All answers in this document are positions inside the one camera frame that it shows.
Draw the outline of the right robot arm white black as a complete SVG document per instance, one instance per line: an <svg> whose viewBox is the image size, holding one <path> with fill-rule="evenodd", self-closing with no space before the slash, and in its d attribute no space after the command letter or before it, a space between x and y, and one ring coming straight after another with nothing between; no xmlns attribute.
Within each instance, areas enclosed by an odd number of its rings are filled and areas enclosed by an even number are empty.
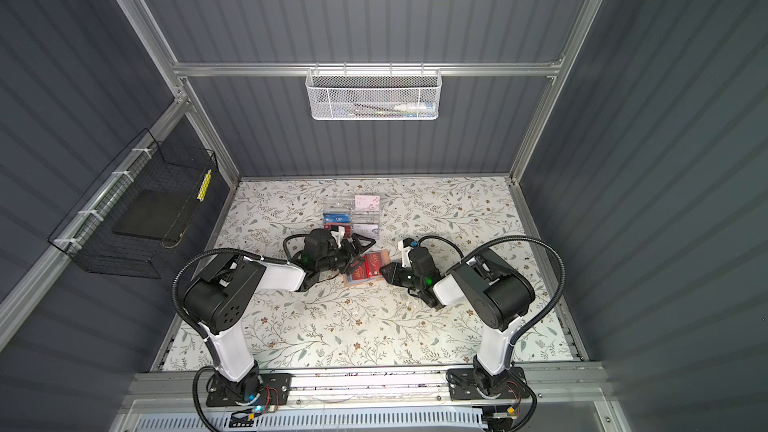
<svg viewBox="0 0 768 432"><path fill-rule="evenodd" d="M531 283L490 248L461 258L446 274L439 273L430 251L414 245L405 263L382 266L380 275L390 285L406 289L427 306L440 310L467 301L483 323L480 347L473 357L470 383L484 398L508 391L513 377L514 334L536 298Z"/></svg>

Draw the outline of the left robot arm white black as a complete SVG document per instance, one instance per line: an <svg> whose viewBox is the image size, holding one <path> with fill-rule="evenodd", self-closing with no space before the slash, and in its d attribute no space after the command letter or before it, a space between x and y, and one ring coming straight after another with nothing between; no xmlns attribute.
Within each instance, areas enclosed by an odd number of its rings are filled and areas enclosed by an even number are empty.
<svg viewBox="0 0 768 432"><path fill-rule="evenodd" d="M353 271L375 244L374 238L319 228L285 238L284 259L231 247L193 256L174 277L171 298L177 316L203 339L213 361L209 391L226 391L236 402L251 404L267 389L241 325L255 293L306 292L325 272Z"/></svg>

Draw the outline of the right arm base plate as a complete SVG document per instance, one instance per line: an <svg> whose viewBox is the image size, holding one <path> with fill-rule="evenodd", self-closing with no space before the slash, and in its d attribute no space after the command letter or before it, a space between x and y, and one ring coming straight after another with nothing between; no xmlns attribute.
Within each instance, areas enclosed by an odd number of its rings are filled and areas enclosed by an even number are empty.
<svg viewBox="0 0 768 432"><path fill-rule="evenodd" d="M509 400L519 402L532 393L526 388L522 368L512 367L490 375L483 367L451 368L445 374L449 394L454 401Z"/></svg>

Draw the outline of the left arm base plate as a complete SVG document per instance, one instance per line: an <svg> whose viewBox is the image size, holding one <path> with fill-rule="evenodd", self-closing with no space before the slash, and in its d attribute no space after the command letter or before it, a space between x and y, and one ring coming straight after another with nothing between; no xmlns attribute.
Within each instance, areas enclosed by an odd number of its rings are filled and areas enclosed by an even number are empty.
<svg viewBox="0 0 768 432"><path fill-rule="evenodd" d="M283 406L287 403L292 379L288 373L252 373L240 382L233 382L215 372L205 386L205 405L210 408Z"/></svg>

